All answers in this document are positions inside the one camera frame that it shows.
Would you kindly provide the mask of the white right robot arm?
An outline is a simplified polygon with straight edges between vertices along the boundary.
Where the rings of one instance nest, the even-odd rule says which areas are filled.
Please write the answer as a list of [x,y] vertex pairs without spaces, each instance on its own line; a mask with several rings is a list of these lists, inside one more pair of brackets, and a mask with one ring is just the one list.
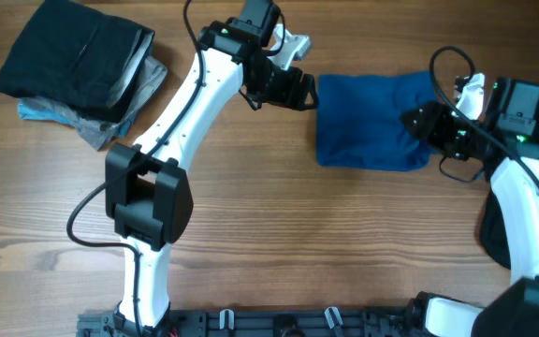
[[494,302],[476,308],[433,298],[423,316],[436,336],[539,336],[539,139],[537,106],[488,107],[483,122],[444,104],[408,110],[401,122],[416,139],[447,157],[480,160],[503,218],[511,284]]

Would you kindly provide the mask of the blue t-shirt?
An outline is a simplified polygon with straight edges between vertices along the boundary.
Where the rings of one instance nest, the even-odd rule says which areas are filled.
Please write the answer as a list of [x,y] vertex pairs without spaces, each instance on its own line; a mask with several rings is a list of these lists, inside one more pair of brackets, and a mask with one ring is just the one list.
[[316,160],[324,167],[411,171],[424,168],[431,147],[400,121],[436,99],[430,73],[319,77]]

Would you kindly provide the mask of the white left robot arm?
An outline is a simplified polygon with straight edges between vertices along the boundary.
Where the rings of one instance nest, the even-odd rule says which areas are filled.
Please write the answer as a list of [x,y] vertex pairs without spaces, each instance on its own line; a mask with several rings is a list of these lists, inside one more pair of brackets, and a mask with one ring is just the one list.
[[106,156],[106,213],[124,249],[124,296],[113,313],[123,336],[171,331],[170,252],[190,221],[188,171],[225,104],[240,90],[254,101],[309,110],[314,78],[292,64],[312,46],[278,24],[264,35],[214,22],[200,37],[189,75],[163,113],[132,146]]

